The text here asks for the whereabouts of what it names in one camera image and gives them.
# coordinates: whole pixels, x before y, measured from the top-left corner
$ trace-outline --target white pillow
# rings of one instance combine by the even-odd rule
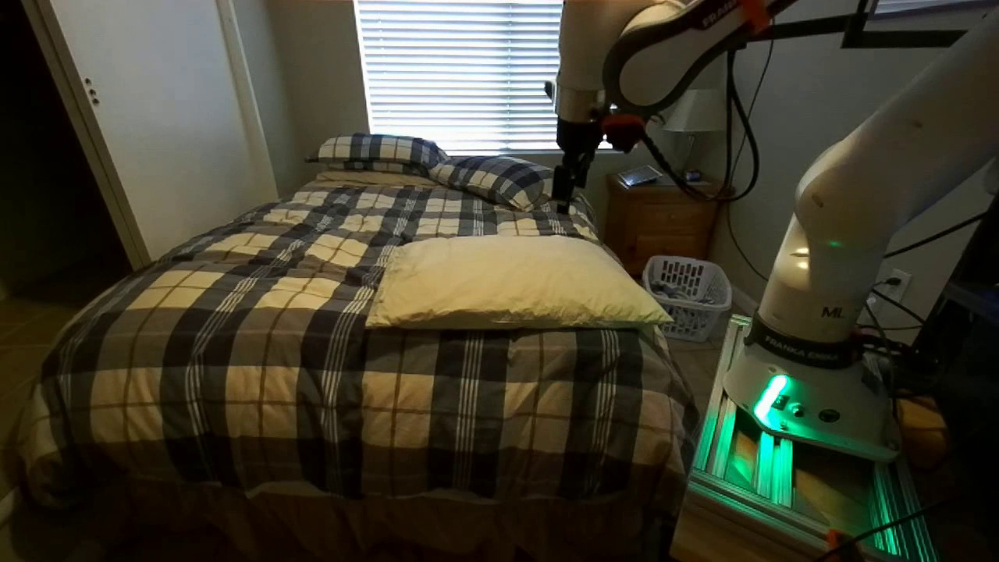
[[[368,327],[509,331],[668,324],[609,249],[580,238],[428,238],[387,255]]]

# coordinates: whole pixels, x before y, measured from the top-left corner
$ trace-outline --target lamp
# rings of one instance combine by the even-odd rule
[[[665,133],[673,135],[677,166],[684,178],[698,178],[698,173],[690,169],[690,158],[696,151],[696,142],[703,135],[725,133],[725,91],[721,87],[690,87],[673,112],[665,119]]]

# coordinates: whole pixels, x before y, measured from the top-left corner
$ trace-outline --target plaid bedspread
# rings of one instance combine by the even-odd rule
[[[680,482],[692,409],[655,331],[364,331],[390,247],[593,238],[414,176],[324,173],[94,300],[33,389],[37,501],[104,479],[336,496],[633,493]]]

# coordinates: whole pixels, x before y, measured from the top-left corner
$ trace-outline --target bed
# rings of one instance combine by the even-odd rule
[[[644,555],[684,496],[696,413],[662,320],[621,317],[621,265],[586,264],[611,258],[586,210],[558,213],[538,166],[418,139],[331,139],[314,160],[293,198],[193,238],[63,327],[12,448],[21,496],[83,503],[104,546],[195,521],[246,558]],[[464,249],[423,282],[395,265],[430,244]],[[522,271],[491,274],[493,249],[469,244],[586,258],[511,255]],[[534,292],[552,264],[593,271],[552,271],[555,293],[597,292],[567,324],[539,314],[558,297],[522,314],[461,300]],[[376,324],[390,277],[406,320],[380,308]]]

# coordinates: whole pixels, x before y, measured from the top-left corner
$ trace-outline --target green light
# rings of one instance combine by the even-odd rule
[[[756,418],[765,421],[775,409],[775,402],[779,401],[779,394],[785,391],[790,378],[785,374],[775,374],[768,381],[768,389],[760,391],[759,402],[756,402]]]

